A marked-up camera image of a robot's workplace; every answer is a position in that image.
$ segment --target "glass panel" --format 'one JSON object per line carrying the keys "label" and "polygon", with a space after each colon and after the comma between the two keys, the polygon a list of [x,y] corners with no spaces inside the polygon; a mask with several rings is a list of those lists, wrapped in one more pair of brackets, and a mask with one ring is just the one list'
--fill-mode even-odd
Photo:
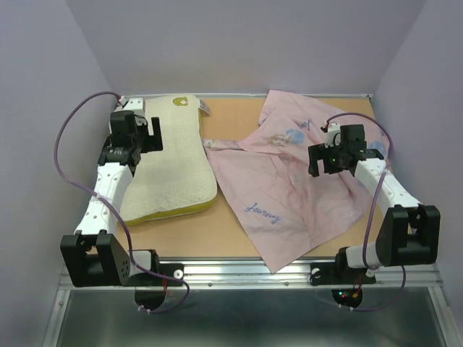
{"label": "glass panel", "polygon": [[[397,289],[366,289],[362,307]],[[74,291],[58,346],[445,346],[426,288],[392,307],[349,312],[327,290],[196,291],[167,314],[137,312],[131,291]]]}

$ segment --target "yellow-green trim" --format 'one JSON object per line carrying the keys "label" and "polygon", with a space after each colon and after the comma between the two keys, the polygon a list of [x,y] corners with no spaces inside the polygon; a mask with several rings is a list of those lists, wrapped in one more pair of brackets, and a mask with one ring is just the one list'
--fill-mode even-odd
{"label": "yellow-green trim", "polygon": [[196,212],[201,212],[201,211],[207,210],[208,208],[210,208],[212,206],[212,204],[215,201],[216,201],[216,197],[214,197],[210,201],[202,202],[202,203],[196,204],[196,205],[176,208],[176,209],[173,209],[173,210],[170,210],[170,211],[154,212],[154,213],[152,213],[150,215],[144,215],[143,217],[140,217],[140,218],[137,218],[137,219],[126,220],[125,223],[128,226],[136,226],[136,225],[141,224],[143,222],[146,222],[148,220],[175,217],[176,215],[189,215],[190,213],[196,213]]}

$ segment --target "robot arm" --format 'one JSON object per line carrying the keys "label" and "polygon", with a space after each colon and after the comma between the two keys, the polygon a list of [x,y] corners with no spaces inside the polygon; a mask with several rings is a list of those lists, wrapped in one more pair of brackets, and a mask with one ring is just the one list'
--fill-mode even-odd
{"label": "robot arm", "polygon": [[[309,147],[309,174],[319,176],[318,161],[324,171],[335,174],[349,170],[372,194],[380,177],[386,175],[378,195],[384,214],[376,242],[367,246],[370,267],[432,264],[436,261],[440,213],[434,206],[424,206],[397,181],[387,169],[377,150],[367,149],[363,125],[340,126],[337,123],[322,128],[327,142]],[[409,226],[415,230],[409,234]],[[362,245],[344,247],[336,256],[336,271],[365,268]]]}
{"label": "robot arm", "polygon": [[[118,212],[140,154],[163,150],[159,118],[151,119],[153,134],[149,134],[144,110],[144,100],[132,98],[110,115],[111,134],[98,159],[93,190]],[[91,197],[74,234],[61,240],[61,253],[74,286],[124,286],[141,272],[117,241],[116,227],[114,214],[97,197]],[[158,256],[153,250],[134,251],[133,255],[137,264],[158,271]]]}

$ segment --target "tan tabletop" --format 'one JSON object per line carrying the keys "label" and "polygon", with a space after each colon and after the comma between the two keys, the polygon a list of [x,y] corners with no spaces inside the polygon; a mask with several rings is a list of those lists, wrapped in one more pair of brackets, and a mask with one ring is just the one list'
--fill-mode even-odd
{"label": "tan tabletop", "polygon": [[[321,98],[344,111],[373,116],[365,98]],[[264,98],[207,98],[212,116],[202,117],[203,137],[215,140],[242,140],[258,128]],[[376,209],[370,240],[375,240],[382,223]],[[333,257],[341,247],[361,244],[365,235],[366,215],[345,234],[308,252],[311,257]],[[134,249],[155,249],[161,257],[256,257],[259,256],[246,236],[221,190],[213,206],[206,211],[152,220],[130,228]],[[127,248],[119,227],[118,240]]]}

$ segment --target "cable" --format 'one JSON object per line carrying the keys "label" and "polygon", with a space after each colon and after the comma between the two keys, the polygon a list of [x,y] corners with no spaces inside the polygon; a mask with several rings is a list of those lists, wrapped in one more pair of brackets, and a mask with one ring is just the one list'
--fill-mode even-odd
{"label": "cable", "polygon": [[119,99],[121,98],[120,95],[118,95],[116,93],[113,93],[113,92],[99,92],[99,93],[95,93],[95,94],[92,94],[92,95],[86,97],[84,100],[82,100],[79,103],[79,105],[77,105],[74,108],[74,110],[72,110],[72,112],[64,120],[64,123],[61,126],[61,128],[60,128],[60,130],[58,132],[58,135],[56,136],[55,146],[54,146],[54,150],[53,150],[53,160],[54,160],[55,168],[56,168],[56,171],[58,171],[58,174],[60,175],[60,177],[63,180],[65,180],[67,183],[73,185],[74,187],[77,187],[77,188],[83,190],[84,192],[87,192],[88,194],[96,197],[98,200],[100,200],[113,213],[113,215],[116,217],[116,219],[119,221],[119,223],[121,223],[122,229],[124,229],[125,236],[127,237],[127,244],[129,245],[130,262],[132,262],[132,264],[136,268],[138,268],[138,269],[142,270],[144,273],[147,273],[147,274],[152,275],[154,277],[162,278],[163,280],[173,280],[173,281],[176,281],[178,283],[182,283],[187,287],[187,293],[172,307],[162,309],[162,310],[156,310],[156,311],[152,310],[152,309],[145,309],[144,307],[139,307],[139,309],[143,310],[144,312],[147,312],[148,314],[149,313],[164,313],[164,312],[170,311],[171,309],[179,306],[183,301],[185,301],[185,299],[190,294],[190,285],[188,285],[188,283],[185,280],[182,280],[180,278],[174,278],[174,277],[170,277],[170,276],[161,275],[159,273],[155,273],[155,272],[153,272],[151,270],[145,269],[141,265],[138,265],[137,262],[135,261],[135,258],[133,257],[132,237],[130,236],[129,228],[127,227],[127,224],[122,219],[121,215],[117,212],[116,208],[106,198],[100,196],[97,192],[95,192],[91,188],[88,188],[84,184],[81,184],[80,182],[74,181],[73,179],[70,179],[69,177],[67,177],[66,174],[62,171],[61,166],[59,165],[59,162],[58,162],[59,141],[61,140],[61,136],[63,135],[63,131],[64,131],[64,129],[66,129],[67,124],[69,123],[71,118],[77,113],[77,111],[79,111],[80,108],[82,108],[82,106],[84,106],[89,100],[91,100],[93,98],[96,98],[97,96],[100,96],[100,95],[112,95],[112,96],[116,97],[117,102],[119,102]]}
{"label": "cable", "polygon": [[[391,138],[391,135],[388,133],[388,131],[378,122],[376,121],[376,119],[374,119],[373,117],[370,117],[370,116],[367,116],[366,114],[363,114],[363,113],[357,113],[357,112],[345,112],[345,113],[339,113],[339,114],[336,114],[334,116],[331,116],[330,118],[328,118],[326,120],[326,128],[328,128],[328,125],[330,123],[330,121],[332,121],[333,119],[336,119],[338,117],[342,117],[342,116],[359,116],[359,117],[362,117],[362,118],[365,118],[365,119],[368,119],[370,121],[372,121],[373,123],[375,123],[376,125],[378,125],[378,127],[383,130],[384,134],[387,136],[388,138],[388,141],[389,141],[389,149],[388,149],[388,159],[389,159],[389,162],[392,161],[392,158],[394,156],[394,144],[392,142],[392,138]],[[381,187],[383,186],[383,182],[384,182],[384,179],[386,177],[386,169],[390,166],[391,164],[388,164],[386,165],[386,167],[384,168],[384,171],[383,173],[381,174],[381,177],[379,178],[379,181],[378,181],[378,186],[376,187],[376,190],[375,190],[375,194],[373,195],[373,201],[371,203],[371,208],[370,208],[370,214],[368,215],[368,223],[367,223],[367,228],[365,230],[365,238],[363,239],[363,247],[362,247],[362,260],[363,260],[363,265],[367,268],[367,269],[371,269],[371,270],[376,270],[374,267],[370,267],[368,266],[368,263],[367,263],[367,245],[368,245],[368,238],[370,237],[370,232],[371,232],[371,226],[373,224],[373,216],[375,214],[375,207],[376,207],[376,204],[378,202],[378,198],[379,198],[379,193],[381,191]],[[380,305],[378,307],[371,307],[371,308],[365,308],[365,309],[353,309],[354,311],[361,311],[361,312],[370,312],[370,311],[375,311],[377,309],[382,309],[384,307],[387,307],[391,304],[393,304],[394,302],[396,302],[399,297],[402,295],[402,293],[404,292],[404,288],[405,288],[405,282],[407,280],[407,274],[405,273],[405,267],[401,266],[402,268],[402,273],[404,274],[403,276],[403,280],[402,280],[402,285],[399,289],[399,292],[398,294],[390,301],[386,302],[385,304],[383,305]]]}

